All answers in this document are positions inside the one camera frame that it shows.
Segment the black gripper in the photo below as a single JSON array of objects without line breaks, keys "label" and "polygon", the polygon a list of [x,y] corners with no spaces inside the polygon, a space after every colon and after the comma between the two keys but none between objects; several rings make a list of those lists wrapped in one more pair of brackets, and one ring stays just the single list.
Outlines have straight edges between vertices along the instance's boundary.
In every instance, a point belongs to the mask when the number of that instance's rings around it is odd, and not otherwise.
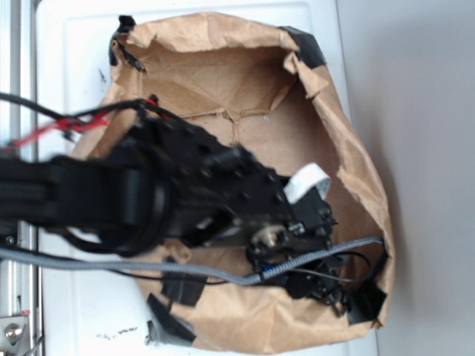
[{"label": "black gripper", "polygon": [[[292,205],[292,211],[297,218],[296,224],[264,234],[246,251],[256,273],[268,271],[302,254],[332,248],[331,235],[336,221],[330,205],[321,198],[317,188],[306,192]],[[314,299],[331,306],[335,314],[343,315],[348,308],[344,284],[351,283],[353,278],[342,277],[341,272],[355,256],[351,251],[335,253],[291,268],[258,285],[283,288],[293,299]]]}]

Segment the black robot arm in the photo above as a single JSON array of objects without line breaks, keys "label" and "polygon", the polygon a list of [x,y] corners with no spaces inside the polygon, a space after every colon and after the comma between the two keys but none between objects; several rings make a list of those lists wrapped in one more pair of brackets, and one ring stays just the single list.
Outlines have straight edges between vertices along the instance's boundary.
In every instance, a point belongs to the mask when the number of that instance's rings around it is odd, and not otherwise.
[{"label": "black robot arm", "polygon": [[143,119],[102,159],[2,155],[1,250],[13,251],[22,221],[96,254],[135,257],[169,240],[242,248],[250,277],[178,269],[167,258],[159,267],[164,295],[194,306],[205,285],[276,286],[344,313],[350,296],[336,272],[347,252],[331,241],[329,183],[315,164],[282,177],[181,119]]}]

